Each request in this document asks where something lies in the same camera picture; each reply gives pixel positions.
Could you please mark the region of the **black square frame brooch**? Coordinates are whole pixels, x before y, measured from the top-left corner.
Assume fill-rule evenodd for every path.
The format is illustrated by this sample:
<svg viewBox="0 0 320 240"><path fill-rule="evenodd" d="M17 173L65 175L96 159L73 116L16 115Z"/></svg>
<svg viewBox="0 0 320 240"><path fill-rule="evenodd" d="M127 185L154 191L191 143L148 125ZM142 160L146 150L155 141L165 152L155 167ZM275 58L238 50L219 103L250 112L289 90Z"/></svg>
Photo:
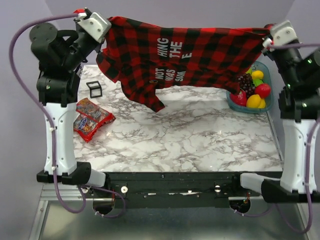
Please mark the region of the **black square frame brooch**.
<svg viewBox="0 0 320 240"><path fill-rule="evenodd" d="M89 96L91 99L103 96L102 86L98 80L87 82L86 85L89 88Z"/></svg>

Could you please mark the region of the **red black plaid shirt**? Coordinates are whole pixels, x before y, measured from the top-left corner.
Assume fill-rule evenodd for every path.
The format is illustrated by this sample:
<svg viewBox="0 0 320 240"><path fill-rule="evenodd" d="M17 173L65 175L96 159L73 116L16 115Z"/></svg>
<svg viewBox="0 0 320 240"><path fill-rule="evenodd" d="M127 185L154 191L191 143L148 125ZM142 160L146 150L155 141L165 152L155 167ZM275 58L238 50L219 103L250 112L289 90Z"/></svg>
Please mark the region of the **red black plaid shirt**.
<svg viewBox="0 0 320 240"><path fill-rule="evenodd" d="M269 27L161 27L114 16L97 55L100 71L131 101L154 112L165 105L156 91L173 86L240 92L237 77L261 55Z"/></svg>

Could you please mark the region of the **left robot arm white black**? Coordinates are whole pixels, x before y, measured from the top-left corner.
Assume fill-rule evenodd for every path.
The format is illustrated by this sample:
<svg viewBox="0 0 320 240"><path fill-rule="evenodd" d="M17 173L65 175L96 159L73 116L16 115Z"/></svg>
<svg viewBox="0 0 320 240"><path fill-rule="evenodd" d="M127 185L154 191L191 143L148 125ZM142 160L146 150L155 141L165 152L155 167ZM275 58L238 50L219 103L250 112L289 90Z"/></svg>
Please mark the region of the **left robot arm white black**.
<svg viewBox="0 0 320 240"><path fill-rule="evenodd" d="M93 186L101 198L111 185L107 175L90 163L76 161L74 120L82 63L100 46L85 30L58 30L49 22L38 23L30 33L31 51L39 61L37 102L45 112L46 162L36 175L40 183Z"/></svg>

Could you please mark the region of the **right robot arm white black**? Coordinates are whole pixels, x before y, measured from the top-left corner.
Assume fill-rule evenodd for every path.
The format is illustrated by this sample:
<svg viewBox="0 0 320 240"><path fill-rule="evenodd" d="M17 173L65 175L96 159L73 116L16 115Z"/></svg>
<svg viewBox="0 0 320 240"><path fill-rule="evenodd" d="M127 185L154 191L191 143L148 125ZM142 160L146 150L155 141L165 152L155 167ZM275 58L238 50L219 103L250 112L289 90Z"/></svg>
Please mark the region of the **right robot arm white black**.
<svg viewBox="0 0 320 240"><path fill-rule="evenodd" d="M230 183L230 191L241 196L247 190L259 193L267 203L319 203L314 174L315 145L320 127L320 50L302 58L307 44L292 40L276 45L263 42L263 54L272 59L284 82L278 107L284 129L284 164L280 178L253 172L241 173Z"/></svg>

